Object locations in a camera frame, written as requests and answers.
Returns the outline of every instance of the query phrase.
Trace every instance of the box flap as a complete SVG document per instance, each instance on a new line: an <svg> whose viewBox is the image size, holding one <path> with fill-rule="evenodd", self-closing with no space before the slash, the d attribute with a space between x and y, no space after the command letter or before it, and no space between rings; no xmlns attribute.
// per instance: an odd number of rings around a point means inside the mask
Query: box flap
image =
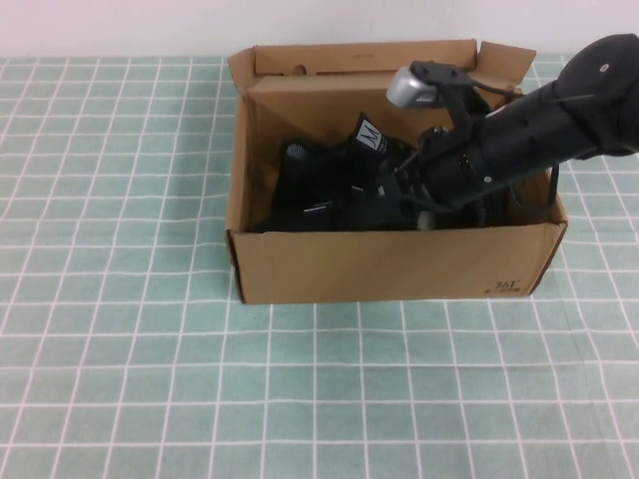
<svg viewBox="0 0 639 479"><path fill-rule="evenodd" d="M477 53L474 39L273 45L243 50L230 57L229 67L241 93L254 87L260 91L330 88L347 82L350 75L345 74L355 74L350 85L357 82L364 88L378 87L387 85L399 68L413 61L454 64L476 72L490 86L503 88L521 83L535 54L491 42L482 42ZM317 76L330 78L319 83L308 79Z"/></svg>
<svg viewBox="0 0 639 479"><path fill-rule="evenodd" d="M256 55L253 48L247 48L236 53L229 57L228 61L231 77L240 93L243 93L258 81L255 71Z"/></svg>
<svg viewBox="0 0 639 479"><path fill-rule="evenodd" d="M536 56L534 50L481 42L475 71L519 85Z"/></svg>
<svg viewBox="0 0 639 479"><path fill-rule="evenodd" d="M472 68L475 40L255 47L258 75L395 72L414 60Z"/></svg>

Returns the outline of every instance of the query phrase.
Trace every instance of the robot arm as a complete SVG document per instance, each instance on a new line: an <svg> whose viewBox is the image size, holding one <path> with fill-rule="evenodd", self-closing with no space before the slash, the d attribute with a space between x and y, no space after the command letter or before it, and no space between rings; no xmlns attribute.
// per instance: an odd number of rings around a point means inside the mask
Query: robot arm
<svg viewBox="0 0 639 479"><path fill-rule="evenodd" d="M603 38L557 80L492 113L473 90L484 86L457 67L414 62L401 69L388 99L401 108L444 106L453 128L425 132L404 164L382 167L350 206L348 228L409 228L419 212L458 211L548 169L556 177L568 160L639 151L637 58L637 36Z"/></svg>

